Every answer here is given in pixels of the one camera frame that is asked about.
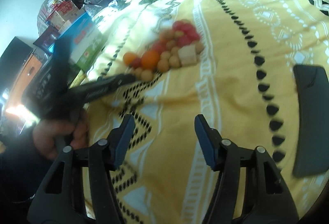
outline tofu block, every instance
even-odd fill
[[[178,57],[181,60],[182,67],[197,64],[195,45],[184,46],[179,49]]]

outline pile of fruit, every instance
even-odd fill
[[[149,82],[153,80],[156,70],[164,73],[170,68],[196,64],[197,55],[203,48],[195,26],[189,20],[180,20],[174,22],[172,29],[163,30],[159,40],[141,57],[127,52],[123,62],[133,68],[137,79]]]

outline orange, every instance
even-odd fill
[[[147,70],[154,70],[160,60],[160,54],[154,50],[147,50],[142,56],[142,67]]]
[[[123,62],[125,65],[129,66],[138,56],[133,52],[127,52],[123,55]]]

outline human hand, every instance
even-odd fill
[[[88,116],[85,110],[81,110],[78,123],[66,120],[42,120],[33,130],[33,143],[40,154],[49,160],[54,160],[58,153],[55,146],[55,138],[67,136],[73,133],[70,143],[73,149],[88,147]]]

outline cabinet handle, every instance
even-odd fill
[[[29,72],[27,73],[27,75],[28,76],[30,76],[31,75],[31,73],[34,71],[34,66],[33,67],[31,67],[31,69],[29,70]]]

